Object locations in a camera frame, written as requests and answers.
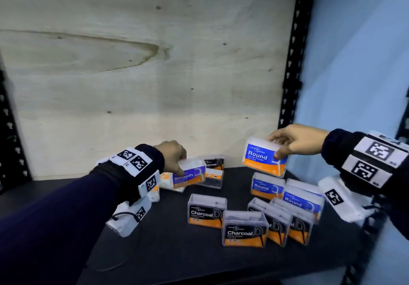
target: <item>blue wall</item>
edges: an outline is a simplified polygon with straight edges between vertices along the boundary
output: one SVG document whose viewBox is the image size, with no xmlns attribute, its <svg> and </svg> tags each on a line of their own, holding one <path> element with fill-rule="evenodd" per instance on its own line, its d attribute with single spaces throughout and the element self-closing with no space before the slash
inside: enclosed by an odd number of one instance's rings
<svg viewBox="0 0 409 285">
<path fill-rule="evenodd" d="M 395 136 L 409 86 L 409 0 L 314 0 L 301 77 L 296 122 Z M 292 156 L 289 170 L 313 184 L 336 173 L 320 156 Z M 284 284 L 340 284 L 343 272 Z M 390 222 L 363 284 L 409 284 L 409 241 Z"/>
</svg>

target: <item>dark blue sleeve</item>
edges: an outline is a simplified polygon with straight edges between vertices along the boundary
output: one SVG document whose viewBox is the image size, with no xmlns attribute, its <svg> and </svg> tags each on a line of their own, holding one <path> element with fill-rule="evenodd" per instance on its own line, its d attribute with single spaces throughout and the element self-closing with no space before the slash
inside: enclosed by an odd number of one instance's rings
<svg viewBox="0 0 409 285">
<path fill-rule="evenodd" d="M 111 179 L 92 173 L 1 219 L 1 283 L 75 284 L 116 195 Z"/>
<path fill-rule="evenodd" d="M 369 197 L 376 193 L 387 196 L 391 202 L 389 218 L 396 229 L 409 240 L 409 208 L 406 203 L 406 194 L 409 191 L 409 157 L 395 170 L 381 189 L 373 187 L 341 168 L 364 136 L 362 132 L 351 133 L 343 129 L 335 129 L 325 138 L 321 155 L 328 164 L 341 171 L 341 178 L 351 191 Z"/>
</svg>

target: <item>hand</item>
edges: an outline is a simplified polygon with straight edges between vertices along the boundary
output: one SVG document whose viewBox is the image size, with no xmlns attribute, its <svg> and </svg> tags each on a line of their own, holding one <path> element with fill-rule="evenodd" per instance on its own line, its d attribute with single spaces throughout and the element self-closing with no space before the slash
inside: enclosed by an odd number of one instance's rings
<svg viewBox="0 0 409 285">
<path fill-rule="evenodd" d="M 181 144 L 172 140 L 165 141 L 154 146 L 159 150 L 165 158 L 164 172 L 175 173 L 178 176 L 183 176 L 184 171 L 180 168 L 178 161 L 186 159 L 186 149 Z"/>
<path fill-rule="evenodd" d="M 268 141 L 283 145 L 274 158 L 282 159 L 290 154 L 315 155 L 321 152 L 328 131 L 302 124 L 290 124 L 270 134 Z"/>
</svg>

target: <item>plywood back panel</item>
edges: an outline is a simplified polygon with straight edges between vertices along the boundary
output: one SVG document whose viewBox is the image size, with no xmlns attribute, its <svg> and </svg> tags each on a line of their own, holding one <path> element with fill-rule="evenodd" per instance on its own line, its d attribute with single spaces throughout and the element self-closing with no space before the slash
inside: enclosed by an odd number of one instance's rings
<svg viewBox="0 0 409 285">
<path fill-rule="evenodd" d="M 240 165 L 277 127 L 295 0 L 0 0 L 0 50 L 37 179 L 139 143 Z"/>
</svg>

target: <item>black cable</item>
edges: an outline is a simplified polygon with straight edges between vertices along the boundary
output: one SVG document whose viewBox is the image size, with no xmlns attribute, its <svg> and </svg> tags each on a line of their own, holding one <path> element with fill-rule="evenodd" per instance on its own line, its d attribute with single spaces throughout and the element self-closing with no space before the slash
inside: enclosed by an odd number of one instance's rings
<svg viewBox="0 0 409 285">
<path fill-rule="evenodd" d="M 130 213 L 130 212 L 121 212 L 121 213 L 114 214 L 111 218 L 112 218 L 113 220 L 116 220 L 114 217 L 117 216 L 117 215 L 119 215 L 119 214 L 129 214 L 129 215 L 133 215 L 134 217 L 136 216 L 135 214 Z M 139 227 L 139 228 L 138 228 L 138 232 L 137 232 L 137 234 L 138 234 L 138 236 L 137 236 L 137 243 L 136 243 L 136 245 L 135 245 L 133 251 L 131 252 L 131 254 L 130 254 L 128 257 L 126 257 L 126 258 L 125 258 L 124 260 L 122 260 L 120 263 L 118 263 L 118 264 L 116 264 L 116 265 L 114 265 L 114 266 L 105 268 L 105 269 L 93 269 L 93 268 L 89 267 L 87 264 L 85 264 L 85 267 L 84 267 L 84 268 L 85 268 L 85 269 L 88 269 L 88 270 L 90 270 L 90 271 L 93 271 L 93 272 L 108 272 L 108 271 L 115 270 L 115 269 L 121 267 L 122 265 L 124 265 L 124 264 L 135 254 L 137 248 L 138 248 L 139 245 L 141 244 L 142 225 L 139 223 L 138 227 Z"/>
</svg>

